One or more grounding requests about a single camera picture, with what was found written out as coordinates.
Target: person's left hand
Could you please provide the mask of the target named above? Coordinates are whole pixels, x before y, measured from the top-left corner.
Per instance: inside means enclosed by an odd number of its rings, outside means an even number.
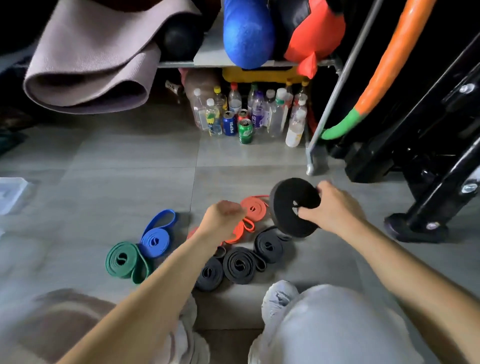
[[[195,235],[204,236],[216,247],[233,238],[233,229],[246,215],[240,204],[222,200],[207,209]]]

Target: blue resistance band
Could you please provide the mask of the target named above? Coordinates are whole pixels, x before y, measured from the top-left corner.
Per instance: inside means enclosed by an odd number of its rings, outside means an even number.
[[[171,215],[171,221],[163,226],[154,228],[156,223],[166,215]],[[146,258],[157,258],[161,256],[170,246],[170,235],[168,230],[177,222],[177,214],[171,209],[160,211],[145,228],[138,248]]]

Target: orange tube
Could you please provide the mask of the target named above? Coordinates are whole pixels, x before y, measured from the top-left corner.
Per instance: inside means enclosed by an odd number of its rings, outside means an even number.
[[[392,40],[355,109],[367,115],[385,95],[407,61],[436,0],[407,0]]]

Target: folded yoga mat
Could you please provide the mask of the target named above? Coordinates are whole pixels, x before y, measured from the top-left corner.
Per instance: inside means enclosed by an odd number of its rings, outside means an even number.
[[[47,109],[97,114],[148,99],[160,49],[152,37],[170,16],[200,12],[191,0],[162,0],[119,12],[90,0],[60,0],[25,76],[25,93]]]

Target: bolt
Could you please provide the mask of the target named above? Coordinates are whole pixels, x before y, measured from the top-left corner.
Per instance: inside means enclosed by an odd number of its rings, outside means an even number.
[[[470,92],[473,91],[474,88],[475,88],[474,84],[466,84],[466,85],[463,85],[462,87],[460,87],[460,89],[458,91],[461,94],[469,94]]]
[[[435,230],[436,228],[438,228],[440,226],[440,223],[439,222],[429,222],[427,224],[427,230]]]
[[[462,186],[462,193],[469,194],[470,192],[475,191],[478,188],[476,183],[467,183]]]

